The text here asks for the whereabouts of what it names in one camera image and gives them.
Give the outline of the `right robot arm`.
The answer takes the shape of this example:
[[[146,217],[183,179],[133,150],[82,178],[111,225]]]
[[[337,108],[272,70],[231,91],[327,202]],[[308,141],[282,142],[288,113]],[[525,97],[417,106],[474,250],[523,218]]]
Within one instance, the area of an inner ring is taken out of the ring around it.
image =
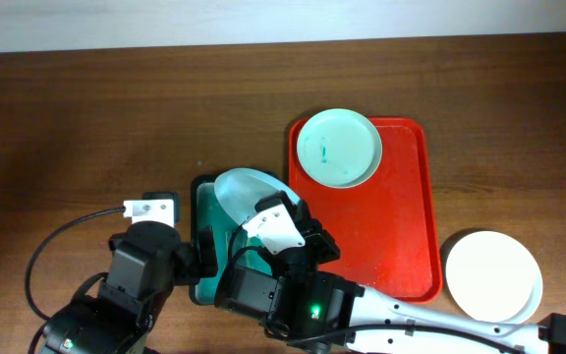
[[[566,316],[538,324],[500,324],[428,310],[349,281],[318,265],[340,250],[307,204],[283,191],[224,192],[224,210],[260,245],[271,268],[240,265],[229,251],[214,305],[255,319],[267,337],[309,353],[334,345],[359,353],[566,353]]]

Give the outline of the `light blue plate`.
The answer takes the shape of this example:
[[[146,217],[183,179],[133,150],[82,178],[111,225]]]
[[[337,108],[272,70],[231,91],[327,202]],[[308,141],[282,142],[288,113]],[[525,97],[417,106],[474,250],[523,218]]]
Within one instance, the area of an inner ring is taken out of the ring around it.
[[[284,192],[293,205],[300,197],[279,179],[251,168],[233,168],[214,180],[214,194],[223,210],[238,225],[256,214],[255,205],[263,198]]]

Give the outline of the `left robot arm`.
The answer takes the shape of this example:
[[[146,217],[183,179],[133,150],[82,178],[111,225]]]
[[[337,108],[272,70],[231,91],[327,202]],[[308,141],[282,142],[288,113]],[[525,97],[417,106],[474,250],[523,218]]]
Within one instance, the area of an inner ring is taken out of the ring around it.
[[[46,320],[30,353],[149,354],[146,346],[166,300],[177,286],[195,286],[217,274],[213,233],[182,241],[175,192],[145,192],[116,210],[132,224],[108,240],[106,272],[91,276],[70,303]]]

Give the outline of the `mint green plate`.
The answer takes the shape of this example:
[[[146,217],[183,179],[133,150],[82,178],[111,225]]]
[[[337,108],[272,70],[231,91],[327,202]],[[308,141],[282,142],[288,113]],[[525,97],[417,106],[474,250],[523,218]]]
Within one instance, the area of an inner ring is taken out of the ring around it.
[[[366,116],[344,108],[313,115],[296,142],[296,156],[306,174],[334,189],[365,183],[378,169],[382,153],[377,128]]]

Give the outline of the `white plate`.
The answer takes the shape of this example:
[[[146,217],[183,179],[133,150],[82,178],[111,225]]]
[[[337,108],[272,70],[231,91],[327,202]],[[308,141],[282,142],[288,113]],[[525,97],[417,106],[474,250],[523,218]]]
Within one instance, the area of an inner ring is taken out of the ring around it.
[[[442,246],[449,294],[469,317],[522,324],[543,295],[538,262],[516,239],[490,230],[463,231]]]

